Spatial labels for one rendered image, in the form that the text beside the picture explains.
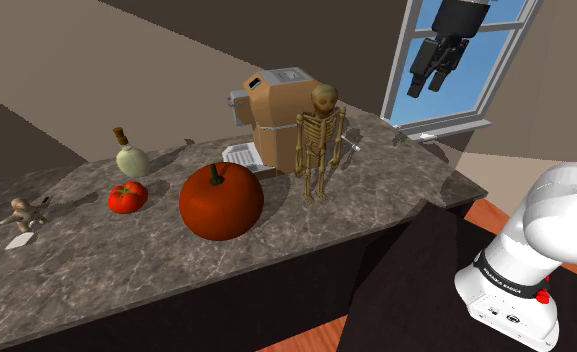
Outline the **red tomato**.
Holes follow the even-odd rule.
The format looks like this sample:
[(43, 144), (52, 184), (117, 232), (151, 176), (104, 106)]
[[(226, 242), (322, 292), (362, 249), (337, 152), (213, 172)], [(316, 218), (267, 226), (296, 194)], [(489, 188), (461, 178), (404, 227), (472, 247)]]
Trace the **red tomato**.
[(147, 188), (139, 182), (130, 181), (110, 191), (108, 206), (114, 213), (130, 214), (142, 208), (147, 200)]

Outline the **brown coffee machine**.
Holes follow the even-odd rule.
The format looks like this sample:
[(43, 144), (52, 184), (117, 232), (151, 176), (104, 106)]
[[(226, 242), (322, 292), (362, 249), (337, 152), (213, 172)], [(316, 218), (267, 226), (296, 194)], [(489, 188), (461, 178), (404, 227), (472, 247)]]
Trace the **brown coffee machine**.
[(227, 104), (238, 126), (252, 127), (253, 140), (227, 147), (225, 162), (236, 163), (250, 171), (275, 169), (292, 173), (296, 166), (296, 116), (311, 112), (312, 90), (318, 80), (298, 67), (262, 70), (232, 91)]

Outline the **white framed window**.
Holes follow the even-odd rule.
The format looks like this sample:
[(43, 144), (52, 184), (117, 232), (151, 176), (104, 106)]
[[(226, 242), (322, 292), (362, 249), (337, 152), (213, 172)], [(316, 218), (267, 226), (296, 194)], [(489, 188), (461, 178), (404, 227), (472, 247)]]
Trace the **white framed window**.
[[(489, 0), (487, 15), (473, 38), (436, 39), (431, 25), (442, 0), (408, 0), (380, 117), (413, 140), (472, 131), (488, 126), (484, 115), (543, 0)], [(410, 67), (422, 42), (442, 49), (469, 44), (438, 92), (428, 77), (418, 98), (407, 95)]]

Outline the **small white flat card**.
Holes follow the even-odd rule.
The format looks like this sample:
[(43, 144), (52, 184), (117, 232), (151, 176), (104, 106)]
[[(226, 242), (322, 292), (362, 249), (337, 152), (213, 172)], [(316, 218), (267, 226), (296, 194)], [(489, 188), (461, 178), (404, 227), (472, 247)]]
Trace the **small white flat card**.
[(33, 239), (34, 236), (35, 236), (34, 232), (24, 232), (20, 235), (17, 235), (11, 240), (11, 242), (5, 247), (5, 249), (11, 250), (25, 246)]

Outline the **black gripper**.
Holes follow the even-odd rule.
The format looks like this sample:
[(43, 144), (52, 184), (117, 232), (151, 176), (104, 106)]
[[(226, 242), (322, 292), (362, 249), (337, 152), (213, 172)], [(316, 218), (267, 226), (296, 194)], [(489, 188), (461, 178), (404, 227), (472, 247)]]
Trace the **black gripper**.
[[(437, 40), (444, 38), (473, 38), (489, 10), (489, 0), (442, 0), (431, 29)], [(426, 38), (410, 67), (412, 80), (407, 95), (418, 98), (431, 73), (428, 89), (438, 92), (447, 76), (453, 72), (467, 46), (468, 40), (442, 49), (438, 41)]]

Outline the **dark robot stand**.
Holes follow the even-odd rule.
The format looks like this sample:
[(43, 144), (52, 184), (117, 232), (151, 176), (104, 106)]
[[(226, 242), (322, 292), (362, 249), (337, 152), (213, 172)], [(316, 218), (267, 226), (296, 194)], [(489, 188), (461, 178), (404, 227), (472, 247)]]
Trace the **dark robot stand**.
[[(454, 286), (494, 234), (427, 204), (353, 298), (337, 352), (534, 352), (476, 321)], [(551, 352), (577, 352), (577, 275), (550, 277), (559, 339)]]

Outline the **tan skeleton figure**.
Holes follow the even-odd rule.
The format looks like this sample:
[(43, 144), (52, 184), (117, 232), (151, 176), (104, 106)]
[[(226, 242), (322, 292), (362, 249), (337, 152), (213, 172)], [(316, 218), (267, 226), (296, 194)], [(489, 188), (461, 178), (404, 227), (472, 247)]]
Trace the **tan skeleton figure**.
[(333, 156), (328, 165), (335, 170), (340, 162), (343, 124), (346, 108), (337, 107), (338, 90), (328, 84), (316, 86), (311, 93), (313, 113), (299, 113), (296, 116), (297, 141), (295, 148), (295, 170), (297, 178), (305, 174), (303, 197), (307, 204), (315, 202), (311, 194), (312, 161), (317, 167), (315, 193), (321, 200), (327, 200), (324, 193), (327, 144), (334, 143)]

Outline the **pale green corked bottle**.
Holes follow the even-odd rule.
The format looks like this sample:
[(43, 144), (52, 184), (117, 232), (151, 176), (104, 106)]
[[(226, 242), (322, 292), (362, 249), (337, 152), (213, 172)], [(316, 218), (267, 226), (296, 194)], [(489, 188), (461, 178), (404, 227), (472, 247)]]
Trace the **pale green corked bottle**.
[(148, 155), (130, 144), (121, 127), (114, 128), (113, 133), (120, 145), (120, 151), (116, 156), (119, 169), (129, 178), (147, 176), (150, 173)]

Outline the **small beige doll figure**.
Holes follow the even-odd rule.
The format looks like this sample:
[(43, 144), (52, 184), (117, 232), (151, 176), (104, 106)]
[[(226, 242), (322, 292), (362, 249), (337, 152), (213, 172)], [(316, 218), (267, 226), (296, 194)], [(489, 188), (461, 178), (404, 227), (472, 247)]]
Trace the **small beige doll figure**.
[(50, 198), (46, 197), (41, 203), (32, 205), (25, 198), (15, 198), (11, 201), (13, 213), (0, 221), (0, 225), (15, 223), (22, 233), (32, 232), (31, 226), (35, 223), (41, 225), (48, 222), (47, 218), (42, 214), (50, 205)]

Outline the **orange pumpkin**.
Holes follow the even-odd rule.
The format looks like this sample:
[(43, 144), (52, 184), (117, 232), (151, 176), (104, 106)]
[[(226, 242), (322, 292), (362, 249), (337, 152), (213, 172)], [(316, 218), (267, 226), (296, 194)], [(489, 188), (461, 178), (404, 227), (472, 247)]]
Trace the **orange pumpkin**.
[(195, 171), (183, 184), (179, 211), (197, 236), (226, 241), (251, 229), (264, 207), (262, 186), (246, 167), (217, 162)]

